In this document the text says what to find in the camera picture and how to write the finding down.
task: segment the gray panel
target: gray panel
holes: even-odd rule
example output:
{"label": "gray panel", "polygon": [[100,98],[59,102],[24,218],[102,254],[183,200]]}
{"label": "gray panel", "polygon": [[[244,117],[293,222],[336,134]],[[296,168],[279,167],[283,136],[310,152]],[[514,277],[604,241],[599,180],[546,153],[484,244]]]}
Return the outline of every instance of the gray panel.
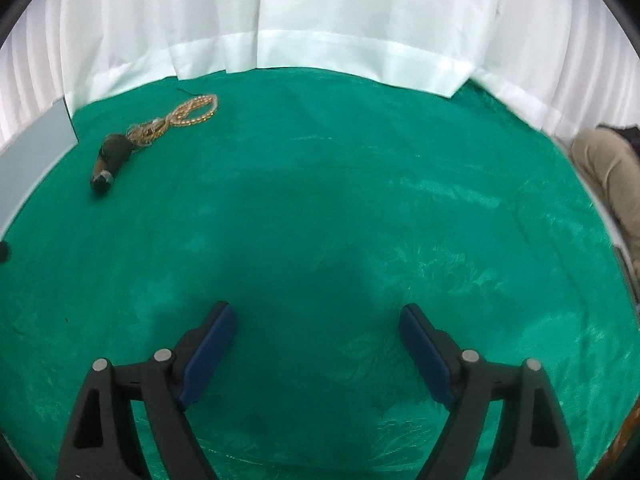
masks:
{"label": "gray panel", "polygon": [[60,99],[0,153],[0,238],[36,186],[77,143]]}

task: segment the round metal joint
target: round metal joint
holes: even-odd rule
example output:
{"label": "round metal joint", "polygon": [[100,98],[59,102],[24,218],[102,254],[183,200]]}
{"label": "round metal joint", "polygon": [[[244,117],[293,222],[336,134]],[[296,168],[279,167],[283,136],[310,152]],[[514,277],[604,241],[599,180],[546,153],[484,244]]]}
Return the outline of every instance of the round metal joint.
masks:
{"label": "round metal joint", "polygon": [[169,350],[168,348],[161,348],[154,354],[154,359],[159,363],[164,363],[165,361],[171,359],[171,355],[171,350]]}
{"label": "round metal joint", "polygon": [[542,368],[542,363],[533,357],[527,359],[527,368],[533,372],[539,372]]}
{"label": "round metal joint", "polygon": [[96,372],[101,372],[105,370],[107,366],[109,366],[109,362],[107,361],[107,359],[101,357],[100,359],[96,359],[94,361],[94,364],[91,365],[91,368],[93,368]]}
{"label": "round metal joint", "polygon": [[480,354],[475,350],[465,350],[462,352],[462,360],[466,363],[477,363],[480,360]]}

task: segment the white curtain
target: white curtain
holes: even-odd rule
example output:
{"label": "white curtain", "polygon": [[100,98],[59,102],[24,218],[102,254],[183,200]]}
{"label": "white curtain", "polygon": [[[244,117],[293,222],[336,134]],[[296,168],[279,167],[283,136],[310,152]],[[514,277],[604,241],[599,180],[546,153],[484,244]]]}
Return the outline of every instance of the white curtain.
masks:
{"label": "white curtain", "polygon": [[34,0],[0,48],[0,150],[62,96],[277,66],[444,96],[472,78],[561,140],[640,122],[640,60],[601,0]]}

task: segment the khaki trousers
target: khaki trousers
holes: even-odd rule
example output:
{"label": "khaki trousers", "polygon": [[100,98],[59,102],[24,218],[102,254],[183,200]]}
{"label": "khaki trousers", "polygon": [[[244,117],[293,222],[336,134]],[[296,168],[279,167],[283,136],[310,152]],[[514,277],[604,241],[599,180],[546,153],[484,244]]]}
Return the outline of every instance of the khaki trousers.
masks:
{"label": "khaki trousers", "polygon": [[606,128],[580,131],[569,156],[618,220],[636,278],[640,280],[640,158],[631,144]]}

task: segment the green surface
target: green surface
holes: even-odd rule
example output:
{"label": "green surface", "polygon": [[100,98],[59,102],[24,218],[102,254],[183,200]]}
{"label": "green surface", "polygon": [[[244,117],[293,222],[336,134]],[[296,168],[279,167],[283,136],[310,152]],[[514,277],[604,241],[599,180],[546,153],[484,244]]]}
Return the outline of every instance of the green surface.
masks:
{"label": "green surface", "polygon": [[[217,93],[219,112],[169,131],[95,200],[101,139],[172,110],[180,88]],[[91,362],[145,360],[216,300],[241,328],[189,418],[223,480],[413,480],[446,412],[396,333],[410,301],[488,359],[542,360],[583,476],[633,405],[639,338],[602,223],[554,145],[484,91],[219,73],[91,104],[74,124],[79,146],[0,267],[0,423],[42,479]]]}

